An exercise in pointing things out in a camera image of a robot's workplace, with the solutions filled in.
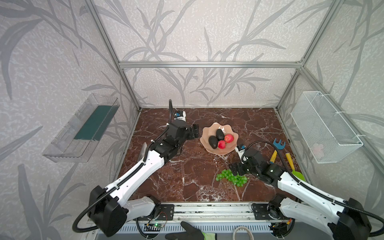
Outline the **black fake avocado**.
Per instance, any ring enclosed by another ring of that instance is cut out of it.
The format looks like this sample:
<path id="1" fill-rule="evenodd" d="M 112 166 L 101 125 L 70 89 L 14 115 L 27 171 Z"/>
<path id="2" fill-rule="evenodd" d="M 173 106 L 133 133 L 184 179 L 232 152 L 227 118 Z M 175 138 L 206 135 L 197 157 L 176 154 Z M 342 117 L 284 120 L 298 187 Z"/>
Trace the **black fake avocado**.
<path id="1" fill-rule="evenodd" d="M 216 136 L 209 136 L 208 142 L 212 149 L 216 149 L 218 147 L 219 140 Z"/>
<path id="2" fill-rule="evenodd" d="M 216 138 L 218 139 L 218 141 L 224 140 L 224 137 L 225 137 L 224 132 L 221 129 L 217 129 L 216 130 Z"/>

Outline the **red fake peach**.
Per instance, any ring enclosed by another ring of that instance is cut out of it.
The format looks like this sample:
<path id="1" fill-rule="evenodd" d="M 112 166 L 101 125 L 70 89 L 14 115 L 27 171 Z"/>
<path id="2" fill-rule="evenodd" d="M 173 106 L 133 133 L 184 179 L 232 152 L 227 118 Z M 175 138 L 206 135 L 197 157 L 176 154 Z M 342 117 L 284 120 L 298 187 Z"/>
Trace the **red fake peach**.
<path id="1" fill-rule="evenodd" d="M 226 143 L 232 143 L 234 141 L 234 136 L 232 134 L 227 134 L 224 137 L 224 141 Z"/>

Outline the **red fake apple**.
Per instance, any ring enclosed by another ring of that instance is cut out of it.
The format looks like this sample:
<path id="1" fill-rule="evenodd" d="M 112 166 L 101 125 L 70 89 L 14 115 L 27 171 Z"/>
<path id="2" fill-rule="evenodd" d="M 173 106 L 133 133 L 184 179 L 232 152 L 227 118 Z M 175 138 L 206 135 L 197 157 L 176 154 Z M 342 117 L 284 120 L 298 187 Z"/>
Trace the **red fake apple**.
<path id="1" fill-rule="evenodd" d="M 219 148 L 219 149 L 225 149 L 225 148 L 226 148 L 226 141 L 224 141 L 224 140 L 220 140 L 220 141 L 218 142 L 218 148 Z"/>

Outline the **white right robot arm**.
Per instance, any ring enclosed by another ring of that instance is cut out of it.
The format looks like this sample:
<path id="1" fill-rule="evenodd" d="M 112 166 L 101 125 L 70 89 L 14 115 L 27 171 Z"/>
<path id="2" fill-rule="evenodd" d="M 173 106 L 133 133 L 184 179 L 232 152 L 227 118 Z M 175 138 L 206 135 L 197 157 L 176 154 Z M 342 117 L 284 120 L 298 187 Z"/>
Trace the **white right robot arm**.
<path id="1" fill-rule="evenodd" d="M 286 163 L 282 166 L 267 162 L 265 157 L 251 146 L 237 146 L 240 161 L 230 164 L 233 175 L 251 174 L 274 188 L 291 194 L 298 201 L 277 195 L 269 202 L 269 214 L 274 219 L 282 217 L 304 222 L 334 240 L 367 240 L 383 235 L 384 229 L 372 230 L 370 218 L 384 219 L 364 210 L 353 198 L 343 200 L 328 194 L 295 177 Z"/>

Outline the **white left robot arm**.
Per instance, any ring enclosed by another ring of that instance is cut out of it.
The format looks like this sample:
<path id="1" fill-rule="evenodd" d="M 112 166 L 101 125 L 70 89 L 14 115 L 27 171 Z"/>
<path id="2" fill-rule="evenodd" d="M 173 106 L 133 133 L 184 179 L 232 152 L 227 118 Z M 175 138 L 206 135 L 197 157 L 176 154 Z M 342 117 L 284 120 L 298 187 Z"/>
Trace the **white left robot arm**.
<path id="1" fill-rule="evenodd" d="M 127 221 L 156 217 L 160 207 L 154 198 L 131 200 L 133 193 L 157 170 L 177 156 L 187 140 L 199 137 L 197 125 L 189 126 L 184 111 L 174 111 L 169 101 L 169 122 L 165 130 L 147 146 L 144 156 L 123 176 L 105 188 L 96 186 L 88 207 L 75 219 L 72 230 L 86 233 L 101 230 L 105 236 L 116 234 Z"/>

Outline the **black and green gloved hand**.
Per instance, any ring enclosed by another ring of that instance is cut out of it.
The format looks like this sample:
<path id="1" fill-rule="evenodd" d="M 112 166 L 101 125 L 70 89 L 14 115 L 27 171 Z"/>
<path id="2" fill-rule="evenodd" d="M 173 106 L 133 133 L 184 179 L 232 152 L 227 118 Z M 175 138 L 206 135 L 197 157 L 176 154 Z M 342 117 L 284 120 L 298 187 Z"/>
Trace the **black and green gloved hand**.
<path id="1" fill-rule="evenodd" d="M 166 240 L 217 240 L 217 234 L 204 233 L 201 230 L 193 227 L 187 222 L 181 222 L 181 227 L 185 230 L 180 233 L 166 234 Z"/>

